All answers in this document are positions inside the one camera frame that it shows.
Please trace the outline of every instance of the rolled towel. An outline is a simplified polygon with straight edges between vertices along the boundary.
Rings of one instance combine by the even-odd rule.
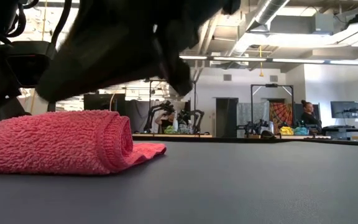
[[[129,118],[110,111],[68,111],[0,122],[0,173],[111,174],[165,152],[133,144]]]

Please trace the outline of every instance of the colorful tapestry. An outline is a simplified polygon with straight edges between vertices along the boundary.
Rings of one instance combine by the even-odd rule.
[[[279,126],[286,122],[293,126],[292,104],[289,103],[270,103],[270,120],[274,124],[274,133],[279,133]]]

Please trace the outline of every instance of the metal frame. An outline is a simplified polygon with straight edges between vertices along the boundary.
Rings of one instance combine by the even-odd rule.
[[[251,84],[251,120],[254,122],[254,95],[262,88],[278,88],[282,87],[289,95],[291,95],[291,102],[292,102],[292,123],[295,124],[295,107],[294,107],[294,96],[293,96],[293,85],[278,85],[278,84]]]

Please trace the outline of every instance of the light fixture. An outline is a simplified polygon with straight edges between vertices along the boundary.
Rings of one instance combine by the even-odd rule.
[[[330,64],[333,65],[358,65],[358,60],[332,60]]]
[[[273,62],[284,62],[284,63],[324,63],[325,60],[273,58]]]
[[[249,57],[213,57],[213,60],[232,61],[232,62],[266,62],[266,58],[249,58]]]
[[[181,55],[180,58],[183,60],[206,60],[208,57],[199,55]]]

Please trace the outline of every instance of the person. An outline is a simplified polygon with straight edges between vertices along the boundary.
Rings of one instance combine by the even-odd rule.
[[[301,119],[305,122],[305,124],[315,124],[318,126],[318,130],[321,129],[321,121],[316,118],[314,115],[313,104],[310,102],[306,102],[306,100],[302,100],[303,105],[303,114]]]
[[[155,119],[155,123],[161,126],[162,132],[166,130],[168,126],[173,126],[173,120],[175,119],[175,112],[168,114],[168,112],[162,113]]]

